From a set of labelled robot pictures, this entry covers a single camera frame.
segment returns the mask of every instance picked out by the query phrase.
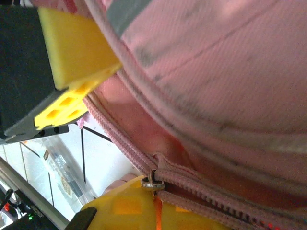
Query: tiled floor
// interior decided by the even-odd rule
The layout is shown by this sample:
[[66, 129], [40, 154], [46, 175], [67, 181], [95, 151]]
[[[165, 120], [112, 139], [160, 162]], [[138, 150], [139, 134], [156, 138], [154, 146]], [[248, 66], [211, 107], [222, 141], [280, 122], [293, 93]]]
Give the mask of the tiled floor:
[[[113, 181], [127, 173], [137, 173], [126, 157], [108, 139], [95, 123], [85, 124], [80, 130], [69, 125], [69, 133], [60, 138], [70, 150], [83, 179], [100, 196]], [[5, 159], [24, 179], [54, 205], [68, 220], [73, 210], [61, 194], [55, 181], [50, 178], [37, 153], [23, 143], [0, 146], [0, 157]]]

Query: black cable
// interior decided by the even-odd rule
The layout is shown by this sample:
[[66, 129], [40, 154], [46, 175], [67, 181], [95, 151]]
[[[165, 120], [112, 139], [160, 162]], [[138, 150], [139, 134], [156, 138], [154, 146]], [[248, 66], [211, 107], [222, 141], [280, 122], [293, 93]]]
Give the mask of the black cable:
[[27, 145], [23, 144], [22, 142], [20, 142], [20, 144], [22, 144], [23, 146], [25, 146], [27, 149], [29, 149], [32, 153], [34, 153], [36, 156], [40, 157], [34, 150], [32, 150], [31, 148], [29, 148]]
[[12, 0], [0, 0], [0, 5], [12, 5]]
[[105, 139], [105, 140], [110, 141], [111, 143], [113, 143], [113, 142], [111, 141], [110, 138], [108, 138], [107, 136], [105, 136], [105, 135], [103, 135], [103, 134], [101, 134], [101, 133], [98, 133], [98, 132], [95, 131], [95, 130], [92, 130], [92, 129], [89, 128], [89, 127], [83, 126], [83, 129], [85, 129], [85, 130], [87, 130], [87, 131], [89, 131], [89, 132], [91, 132], [91, 133], [93, 133], [93, 134], [95, 134], [95, 135], [97, 135], [97, 136], [99, 136], [99, 137], [101, 137], [101, 138], [103, 138], [103, 139]]
[[9, 201], [13, 193], [14, 193], [14, 190], [12, 190], [11, 188], [6, 192], [4, 201], [0, 205], [0, 211], [4, 208], [4, 206]]
[[52, 185], [51, 185], [51, 179], [50, 179], [50, 173], [48, 173], [49, 177], [49, 186], [50, 186], [50, 192], [51, 192], [51, 198], [52, 198], [52, 205], [54, 207], [54, 200], [53, 200], [53, 192], [52, 192]]
[[83, 162], [83, 180], [86, 183], [83, 129], [81, 129], [81, 149], [82, 149], [82, 162]]

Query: red light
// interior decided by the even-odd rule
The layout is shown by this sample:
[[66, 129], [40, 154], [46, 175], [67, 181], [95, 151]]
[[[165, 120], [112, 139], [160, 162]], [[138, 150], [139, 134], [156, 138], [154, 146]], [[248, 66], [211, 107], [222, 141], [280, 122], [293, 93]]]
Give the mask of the red light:
[[5, 211], [9, 211], [10, 210], [10, 206], [8, 203], [5, 204], [5, 206], [3, 207]]

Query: orange stripe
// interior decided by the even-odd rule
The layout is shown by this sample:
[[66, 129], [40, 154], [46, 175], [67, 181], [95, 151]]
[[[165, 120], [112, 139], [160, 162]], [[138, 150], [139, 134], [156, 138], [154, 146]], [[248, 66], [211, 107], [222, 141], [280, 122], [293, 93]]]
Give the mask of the orange stripe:
[[163, 203], [159, 198], [154, 200], [155, 210], [156, 210], [156, 218], [157, 218], [157, 230], [162, 230], [162, 206]]

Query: clear plastic packaging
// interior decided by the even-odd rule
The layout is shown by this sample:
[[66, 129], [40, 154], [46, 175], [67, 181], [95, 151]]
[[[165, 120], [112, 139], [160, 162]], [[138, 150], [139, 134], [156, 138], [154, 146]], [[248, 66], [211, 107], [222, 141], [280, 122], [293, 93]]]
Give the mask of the clear plastic packaging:
[[26, 144], [39, 154], [74, 212], [79, 212], [85, 204], [94, 199], [82, 173], [77, 171], [78, 165], [58, 136], [33, 139]]

